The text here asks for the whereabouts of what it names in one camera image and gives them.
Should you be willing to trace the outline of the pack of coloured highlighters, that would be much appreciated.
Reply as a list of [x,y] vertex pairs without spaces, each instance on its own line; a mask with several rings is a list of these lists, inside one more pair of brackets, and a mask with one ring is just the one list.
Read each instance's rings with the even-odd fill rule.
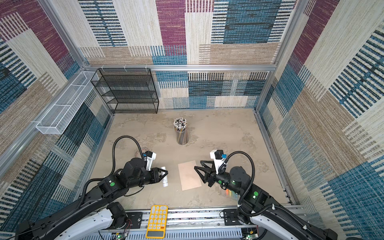
[[230,199],[234,200],[234,201],[238,201],[239,198],[240,198],[240,196],[238,194],[236,194],[234,191],[231,191],[229,189],[225,190],[225,196],[227,198],[230,198]]

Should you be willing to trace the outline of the aluminium front rail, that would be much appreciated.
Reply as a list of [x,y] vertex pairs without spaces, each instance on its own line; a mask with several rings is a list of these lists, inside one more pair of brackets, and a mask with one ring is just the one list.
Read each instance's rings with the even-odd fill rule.
[[[221,210],[236,209],[236,206],[222,207],[191,207],[191,208],[169,208],[166,230],[173,229],[203,229],[203,228],[224,228],[224,219],[219,216]],[[143,212],[143,219],[140,229],[145,231],[149,221],[151,209],[127,210],[127,212]]]

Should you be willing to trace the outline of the white glue stick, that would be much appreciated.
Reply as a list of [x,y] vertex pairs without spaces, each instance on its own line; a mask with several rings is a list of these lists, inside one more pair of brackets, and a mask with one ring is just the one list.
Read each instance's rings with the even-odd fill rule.
[[168,186],[168,177],[167,176],[163,177],[162,181],[163,181],[163,187],[167,187]]

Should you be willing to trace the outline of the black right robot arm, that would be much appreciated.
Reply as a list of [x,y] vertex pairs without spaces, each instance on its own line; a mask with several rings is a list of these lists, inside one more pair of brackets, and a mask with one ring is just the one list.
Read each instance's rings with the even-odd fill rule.
[[[235,155],[243,155],[251,163],[252,172],[247,174],[241,166],[227,171],[229,160]],[[331,229],[323,230],[301,219],[277,202],[269,193],[254,184],[255,164],[250,155],[235,151],[229,155],[222,150],[213,150],[211,160],[201,161],[195,166],[203,183],[212,187],[220,185],[239,196],[237,218],[243,225],[257,225],[282,240],[336,240],[338,235]]]

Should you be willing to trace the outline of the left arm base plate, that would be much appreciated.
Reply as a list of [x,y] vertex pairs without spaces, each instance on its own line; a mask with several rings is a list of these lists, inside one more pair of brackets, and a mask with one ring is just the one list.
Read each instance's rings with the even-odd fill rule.
[[140,229],[143,219],[143,212],[127,212],[127,221],[124,230]]

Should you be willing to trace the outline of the metal cup of pencils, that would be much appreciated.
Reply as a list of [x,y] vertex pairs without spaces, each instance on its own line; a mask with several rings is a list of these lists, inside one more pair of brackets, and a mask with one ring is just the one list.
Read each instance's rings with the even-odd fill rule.
[[188,123],[187,120],[180,117],[174,120],[174,128],[176,131],[177,143],[185,145],[188,142]]

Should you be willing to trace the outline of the yellow calculator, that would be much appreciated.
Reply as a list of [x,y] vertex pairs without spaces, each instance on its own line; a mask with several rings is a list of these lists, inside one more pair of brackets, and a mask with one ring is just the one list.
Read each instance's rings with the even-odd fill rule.
[[165,238],[168,210],[166,205],[153,205],[151,207],[146,232],[147,239]]

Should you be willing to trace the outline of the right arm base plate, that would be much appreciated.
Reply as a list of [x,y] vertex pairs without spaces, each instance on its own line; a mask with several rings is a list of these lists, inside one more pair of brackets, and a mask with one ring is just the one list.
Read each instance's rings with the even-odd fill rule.
[[224,219],[225,226],[248,226],[254,225],[251,222],[251,216],[246,216],[238,209],[221,210],[219,216]]

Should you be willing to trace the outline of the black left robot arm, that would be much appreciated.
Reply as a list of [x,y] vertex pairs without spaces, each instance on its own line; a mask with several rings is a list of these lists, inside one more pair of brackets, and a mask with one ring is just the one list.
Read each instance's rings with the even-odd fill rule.
[[14,240],[79,240],[94,231],[123,229],[128,216],[116,200],[135,187],[156,184],[167,176],[160,168],[148,169],[147,157],[133,158],[124,168],[112,169],[97,185],[62,210],[36,222],[24,221],[17,227]]

